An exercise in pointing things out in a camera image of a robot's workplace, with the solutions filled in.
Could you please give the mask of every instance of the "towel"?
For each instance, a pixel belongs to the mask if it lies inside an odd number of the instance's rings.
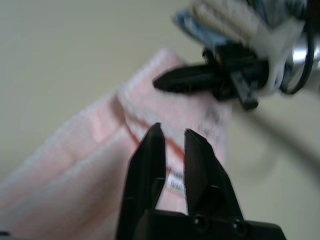
[[[259,14],[267,18],[270,14],[266,12],[264,2],[258,2],[257,7]],[[205,43],[207,47],[212,48],[207,43],[215,43],[218,38],[211,34],[197,34],[198,29],[203,31],[208,29],[210,33],[214,32],[225,36],[230,41],[241,43],[251,48],[259,59],[268,60],[268,81],[262,89],[256,92],[257,95],[272,95],[279,89],[284,79],[286,60],[301,36],[304,21],[287,17],[281,24],[270,29],[265,23],[267,20],[262,19],[254,8],[243,0],[193,0],[188,11],[200,26],[196,29],[197,31],[189,28],[189,34],[197,35],[200,42]],[[183,24],[179,26],[186,32]]]
[[[187,213],[183,186],[184,131],[190,128],[226,160],[231,107],[209,92],[162,92],[152,81],[183,65],[160,50],[116,90],[82,110],[0,186],[0,228],[39,240],[111,240],[131,155],[147,129],[162,124],[167,180],[157,209]]]

